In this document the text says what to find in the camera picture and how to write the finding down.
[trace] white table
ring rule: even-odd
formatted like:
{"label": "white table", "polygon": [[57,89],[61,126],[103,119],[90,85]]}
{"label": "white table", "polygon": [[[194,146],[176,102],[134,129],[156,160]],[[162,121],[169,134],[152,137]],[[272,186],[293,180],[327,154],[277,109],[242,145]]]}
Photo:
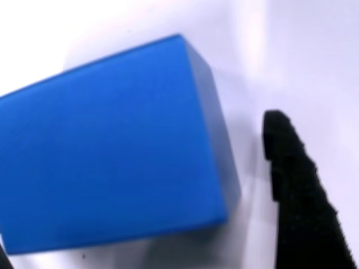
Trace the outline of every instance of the white table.
{"label": "white table", "polygon": [[0,94],[182,33],[212,66],[241,177],[238,212],[202,234],[11,257],[16,269],[273,268],[277,205],[260,141],[287,112],[359,261],[357,0],[13,0],[0,4]]}

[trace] white surface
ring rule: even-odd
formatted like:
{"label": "white surface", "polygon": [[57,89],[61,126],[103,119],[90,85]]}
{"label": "white surface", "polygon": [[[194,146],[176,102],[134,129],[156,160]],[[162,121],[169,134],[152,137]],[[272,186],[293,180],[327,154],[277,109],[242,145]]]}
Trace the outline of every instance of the white surface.
{"label": "white surface", "polygon": [[261,152],[265,108],[292,117],[359,261],[358,25],[357,0],[0,3],[1,94],[183,33],[213,67],[243,187],[236,216],[209,243],[170,236],[11,257],[15,268],[273,268],[277,206]]}

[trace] block top face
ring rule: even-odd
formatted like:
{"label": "block top face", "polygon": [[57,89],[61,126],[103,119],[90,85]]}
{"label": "block top face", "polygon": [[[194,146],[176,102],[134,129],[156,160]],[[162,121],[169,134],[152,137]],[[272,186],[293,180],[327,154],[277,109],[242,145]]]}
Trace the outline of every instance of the block top face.
{"label": "block top face", "polygon": [[9,254],[226,218],[186,43],[174,36],[0,98]]}

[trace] black object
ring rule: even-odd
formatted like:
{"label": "black object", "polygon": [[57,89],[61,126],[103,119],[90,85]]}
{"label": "black object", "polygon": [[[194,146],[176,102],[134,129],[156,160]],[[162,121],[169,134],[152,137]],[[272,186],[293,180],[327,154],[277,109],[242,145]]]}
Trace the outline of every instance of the black object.
{"label": "black object", "polygon": [[7,258],[1,246],[0,246],[0,269],[13,269],[9,259]]}
{"label": "black object", "polygon": [[279,202],[276,269],[357,268],[315,163],[285,114],[265,113],[263,142]]}

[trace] blue block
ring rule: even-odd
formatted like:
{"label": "blue block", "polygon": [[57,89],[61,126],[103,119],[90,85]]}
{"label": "blue block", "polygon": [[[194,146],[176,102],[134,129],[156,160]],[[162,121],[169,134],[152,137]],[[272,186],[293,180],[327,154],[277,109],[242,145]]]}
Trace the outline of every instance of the blue block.
{"label": "blue block", "polygon": [[225,222],[240,188],[211,70],[180,36],[0,98],[9,254]]}

